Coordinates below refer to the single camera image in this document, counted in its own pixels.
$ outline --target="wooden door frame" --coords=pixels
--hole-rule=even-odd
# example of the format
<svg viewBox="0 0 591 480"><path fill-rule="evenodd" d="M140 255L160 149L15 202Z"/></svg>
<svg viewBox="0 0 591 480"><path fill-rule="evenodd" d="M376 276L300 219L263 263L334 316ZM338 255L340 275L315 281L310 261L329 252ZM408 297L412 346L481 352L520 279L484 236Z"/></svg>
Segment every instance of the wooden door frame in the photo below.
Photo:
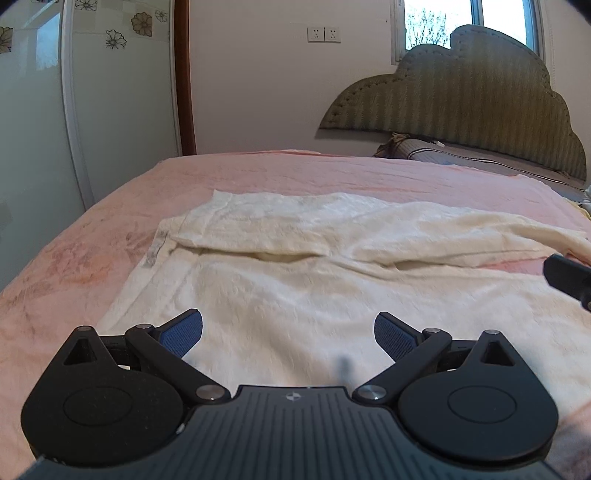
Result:
<svg viewBox="0 0 591 480"><path fill-rule="evenodd" d="M191 101L191 63L189 55L189 0L174 0L174 77L178 134L182 155L196 155L193 102Z"/></svg>

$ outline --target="bed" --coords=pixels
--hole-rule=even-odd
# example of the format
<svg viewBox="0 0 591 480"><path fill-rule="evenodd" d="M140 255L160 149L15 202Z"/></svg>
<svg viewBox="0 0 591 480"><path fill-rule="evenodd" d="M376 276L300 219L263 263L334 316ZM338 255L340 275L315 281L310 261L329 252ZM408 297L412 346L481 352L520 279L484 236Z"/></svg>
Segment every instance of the bed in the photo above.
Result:
<svg viewBox="0 0 591 480"><path fill-rule="evenodd" d="M20 409L59 346L75 326L97 325L147 252L159 221L201 205L214 190L424 200L515 213L591 235L584 211L525 176L301 151L166 160L92 207L0 293L0 478L14 478L33 461ZM542 261L489 268L540 275ZM561 419L549 457L568 480L584 480L590 460L591 401Z"/></svg>
<svg viewBox="0 0 591 480"><path fill-rule="evenodd" d="M525 175L548 185L560 196L582 205L587 199L584 181L562 172L544 168L522 158L511 157L480 148L425 141L409 135L394 135L394 140L382 145L376 157L406 158L408 160L458 165L505 176Z"/></svg>

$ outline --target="white towel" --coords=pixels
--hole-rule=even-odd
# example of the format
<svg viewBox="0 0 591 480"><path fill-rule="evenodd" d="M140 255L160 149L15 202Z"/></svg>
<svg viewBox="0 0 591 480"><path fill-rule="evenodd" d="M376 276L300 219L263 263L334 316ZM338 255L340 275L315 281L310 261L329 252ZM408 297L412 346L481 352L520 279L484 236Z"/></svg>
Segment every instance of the white towel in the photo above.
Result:
<svg viewBox="0 0 591 480"><path fill-rule="evenodd" d="M382 310L456 339L497 329L564 417L591 398L591 314L540 276L478 268L555 252L591 261L583 233L517 215L216 192L161 222L97 330L121 334L198 308L203 337L184 359L234 392L355 388L392 364L373 334Z"/></svg>

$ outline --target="white wall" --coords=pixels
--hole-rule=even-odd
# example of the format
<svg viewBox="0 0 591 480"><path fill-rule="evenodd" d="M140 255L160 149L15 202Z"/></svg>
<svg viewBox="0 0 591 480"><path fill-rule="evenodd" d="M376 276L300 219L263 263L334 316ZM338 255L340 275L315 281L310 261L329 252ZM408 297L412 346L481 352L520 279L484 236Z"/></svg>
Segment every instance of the white wall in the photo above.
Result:
<svg viewBox="0 0 591 480"><path fill-rule="evenodd" d="M591 180L591 25L565 0L541 0L544 39L553 63L554 90L569 107L573 131L587 157Z"/></svg>
<svg viewBox="0 0 591 480"><path fill-rule="evenodd" d="M591 160L591 25L566 0L541 1L555 90ZM340 27L342 43L308 43L308 25ZM199 153L371 155L387 139L317 127L344 88L394 71L389 0L193 0L190 36Z"/></svg>

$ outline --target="metal pivot screw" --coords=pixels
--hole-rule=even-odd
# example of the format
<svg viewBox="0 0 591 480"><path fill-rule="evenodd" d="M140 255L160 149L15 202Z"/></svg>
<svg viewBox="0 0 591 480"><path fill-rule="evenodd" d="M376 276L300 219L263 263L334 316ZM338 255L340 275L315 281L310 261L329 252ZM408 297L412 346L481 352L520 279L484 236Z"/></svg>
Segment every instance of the metal pivot screw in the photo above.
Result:
<svg viewBox="0 0 591 480"><path fill-rule="evenodd" d="M362 385L357 389L357 394L366 400L380 400L386 396L386 389L379 385Z"/></svg>
<svg viewBox="0 0 591 480"><path fill-rule="evenodd" d="M219 385L202 385L195 391L202 400L217 400L222 398L225 392Z"/></svg>

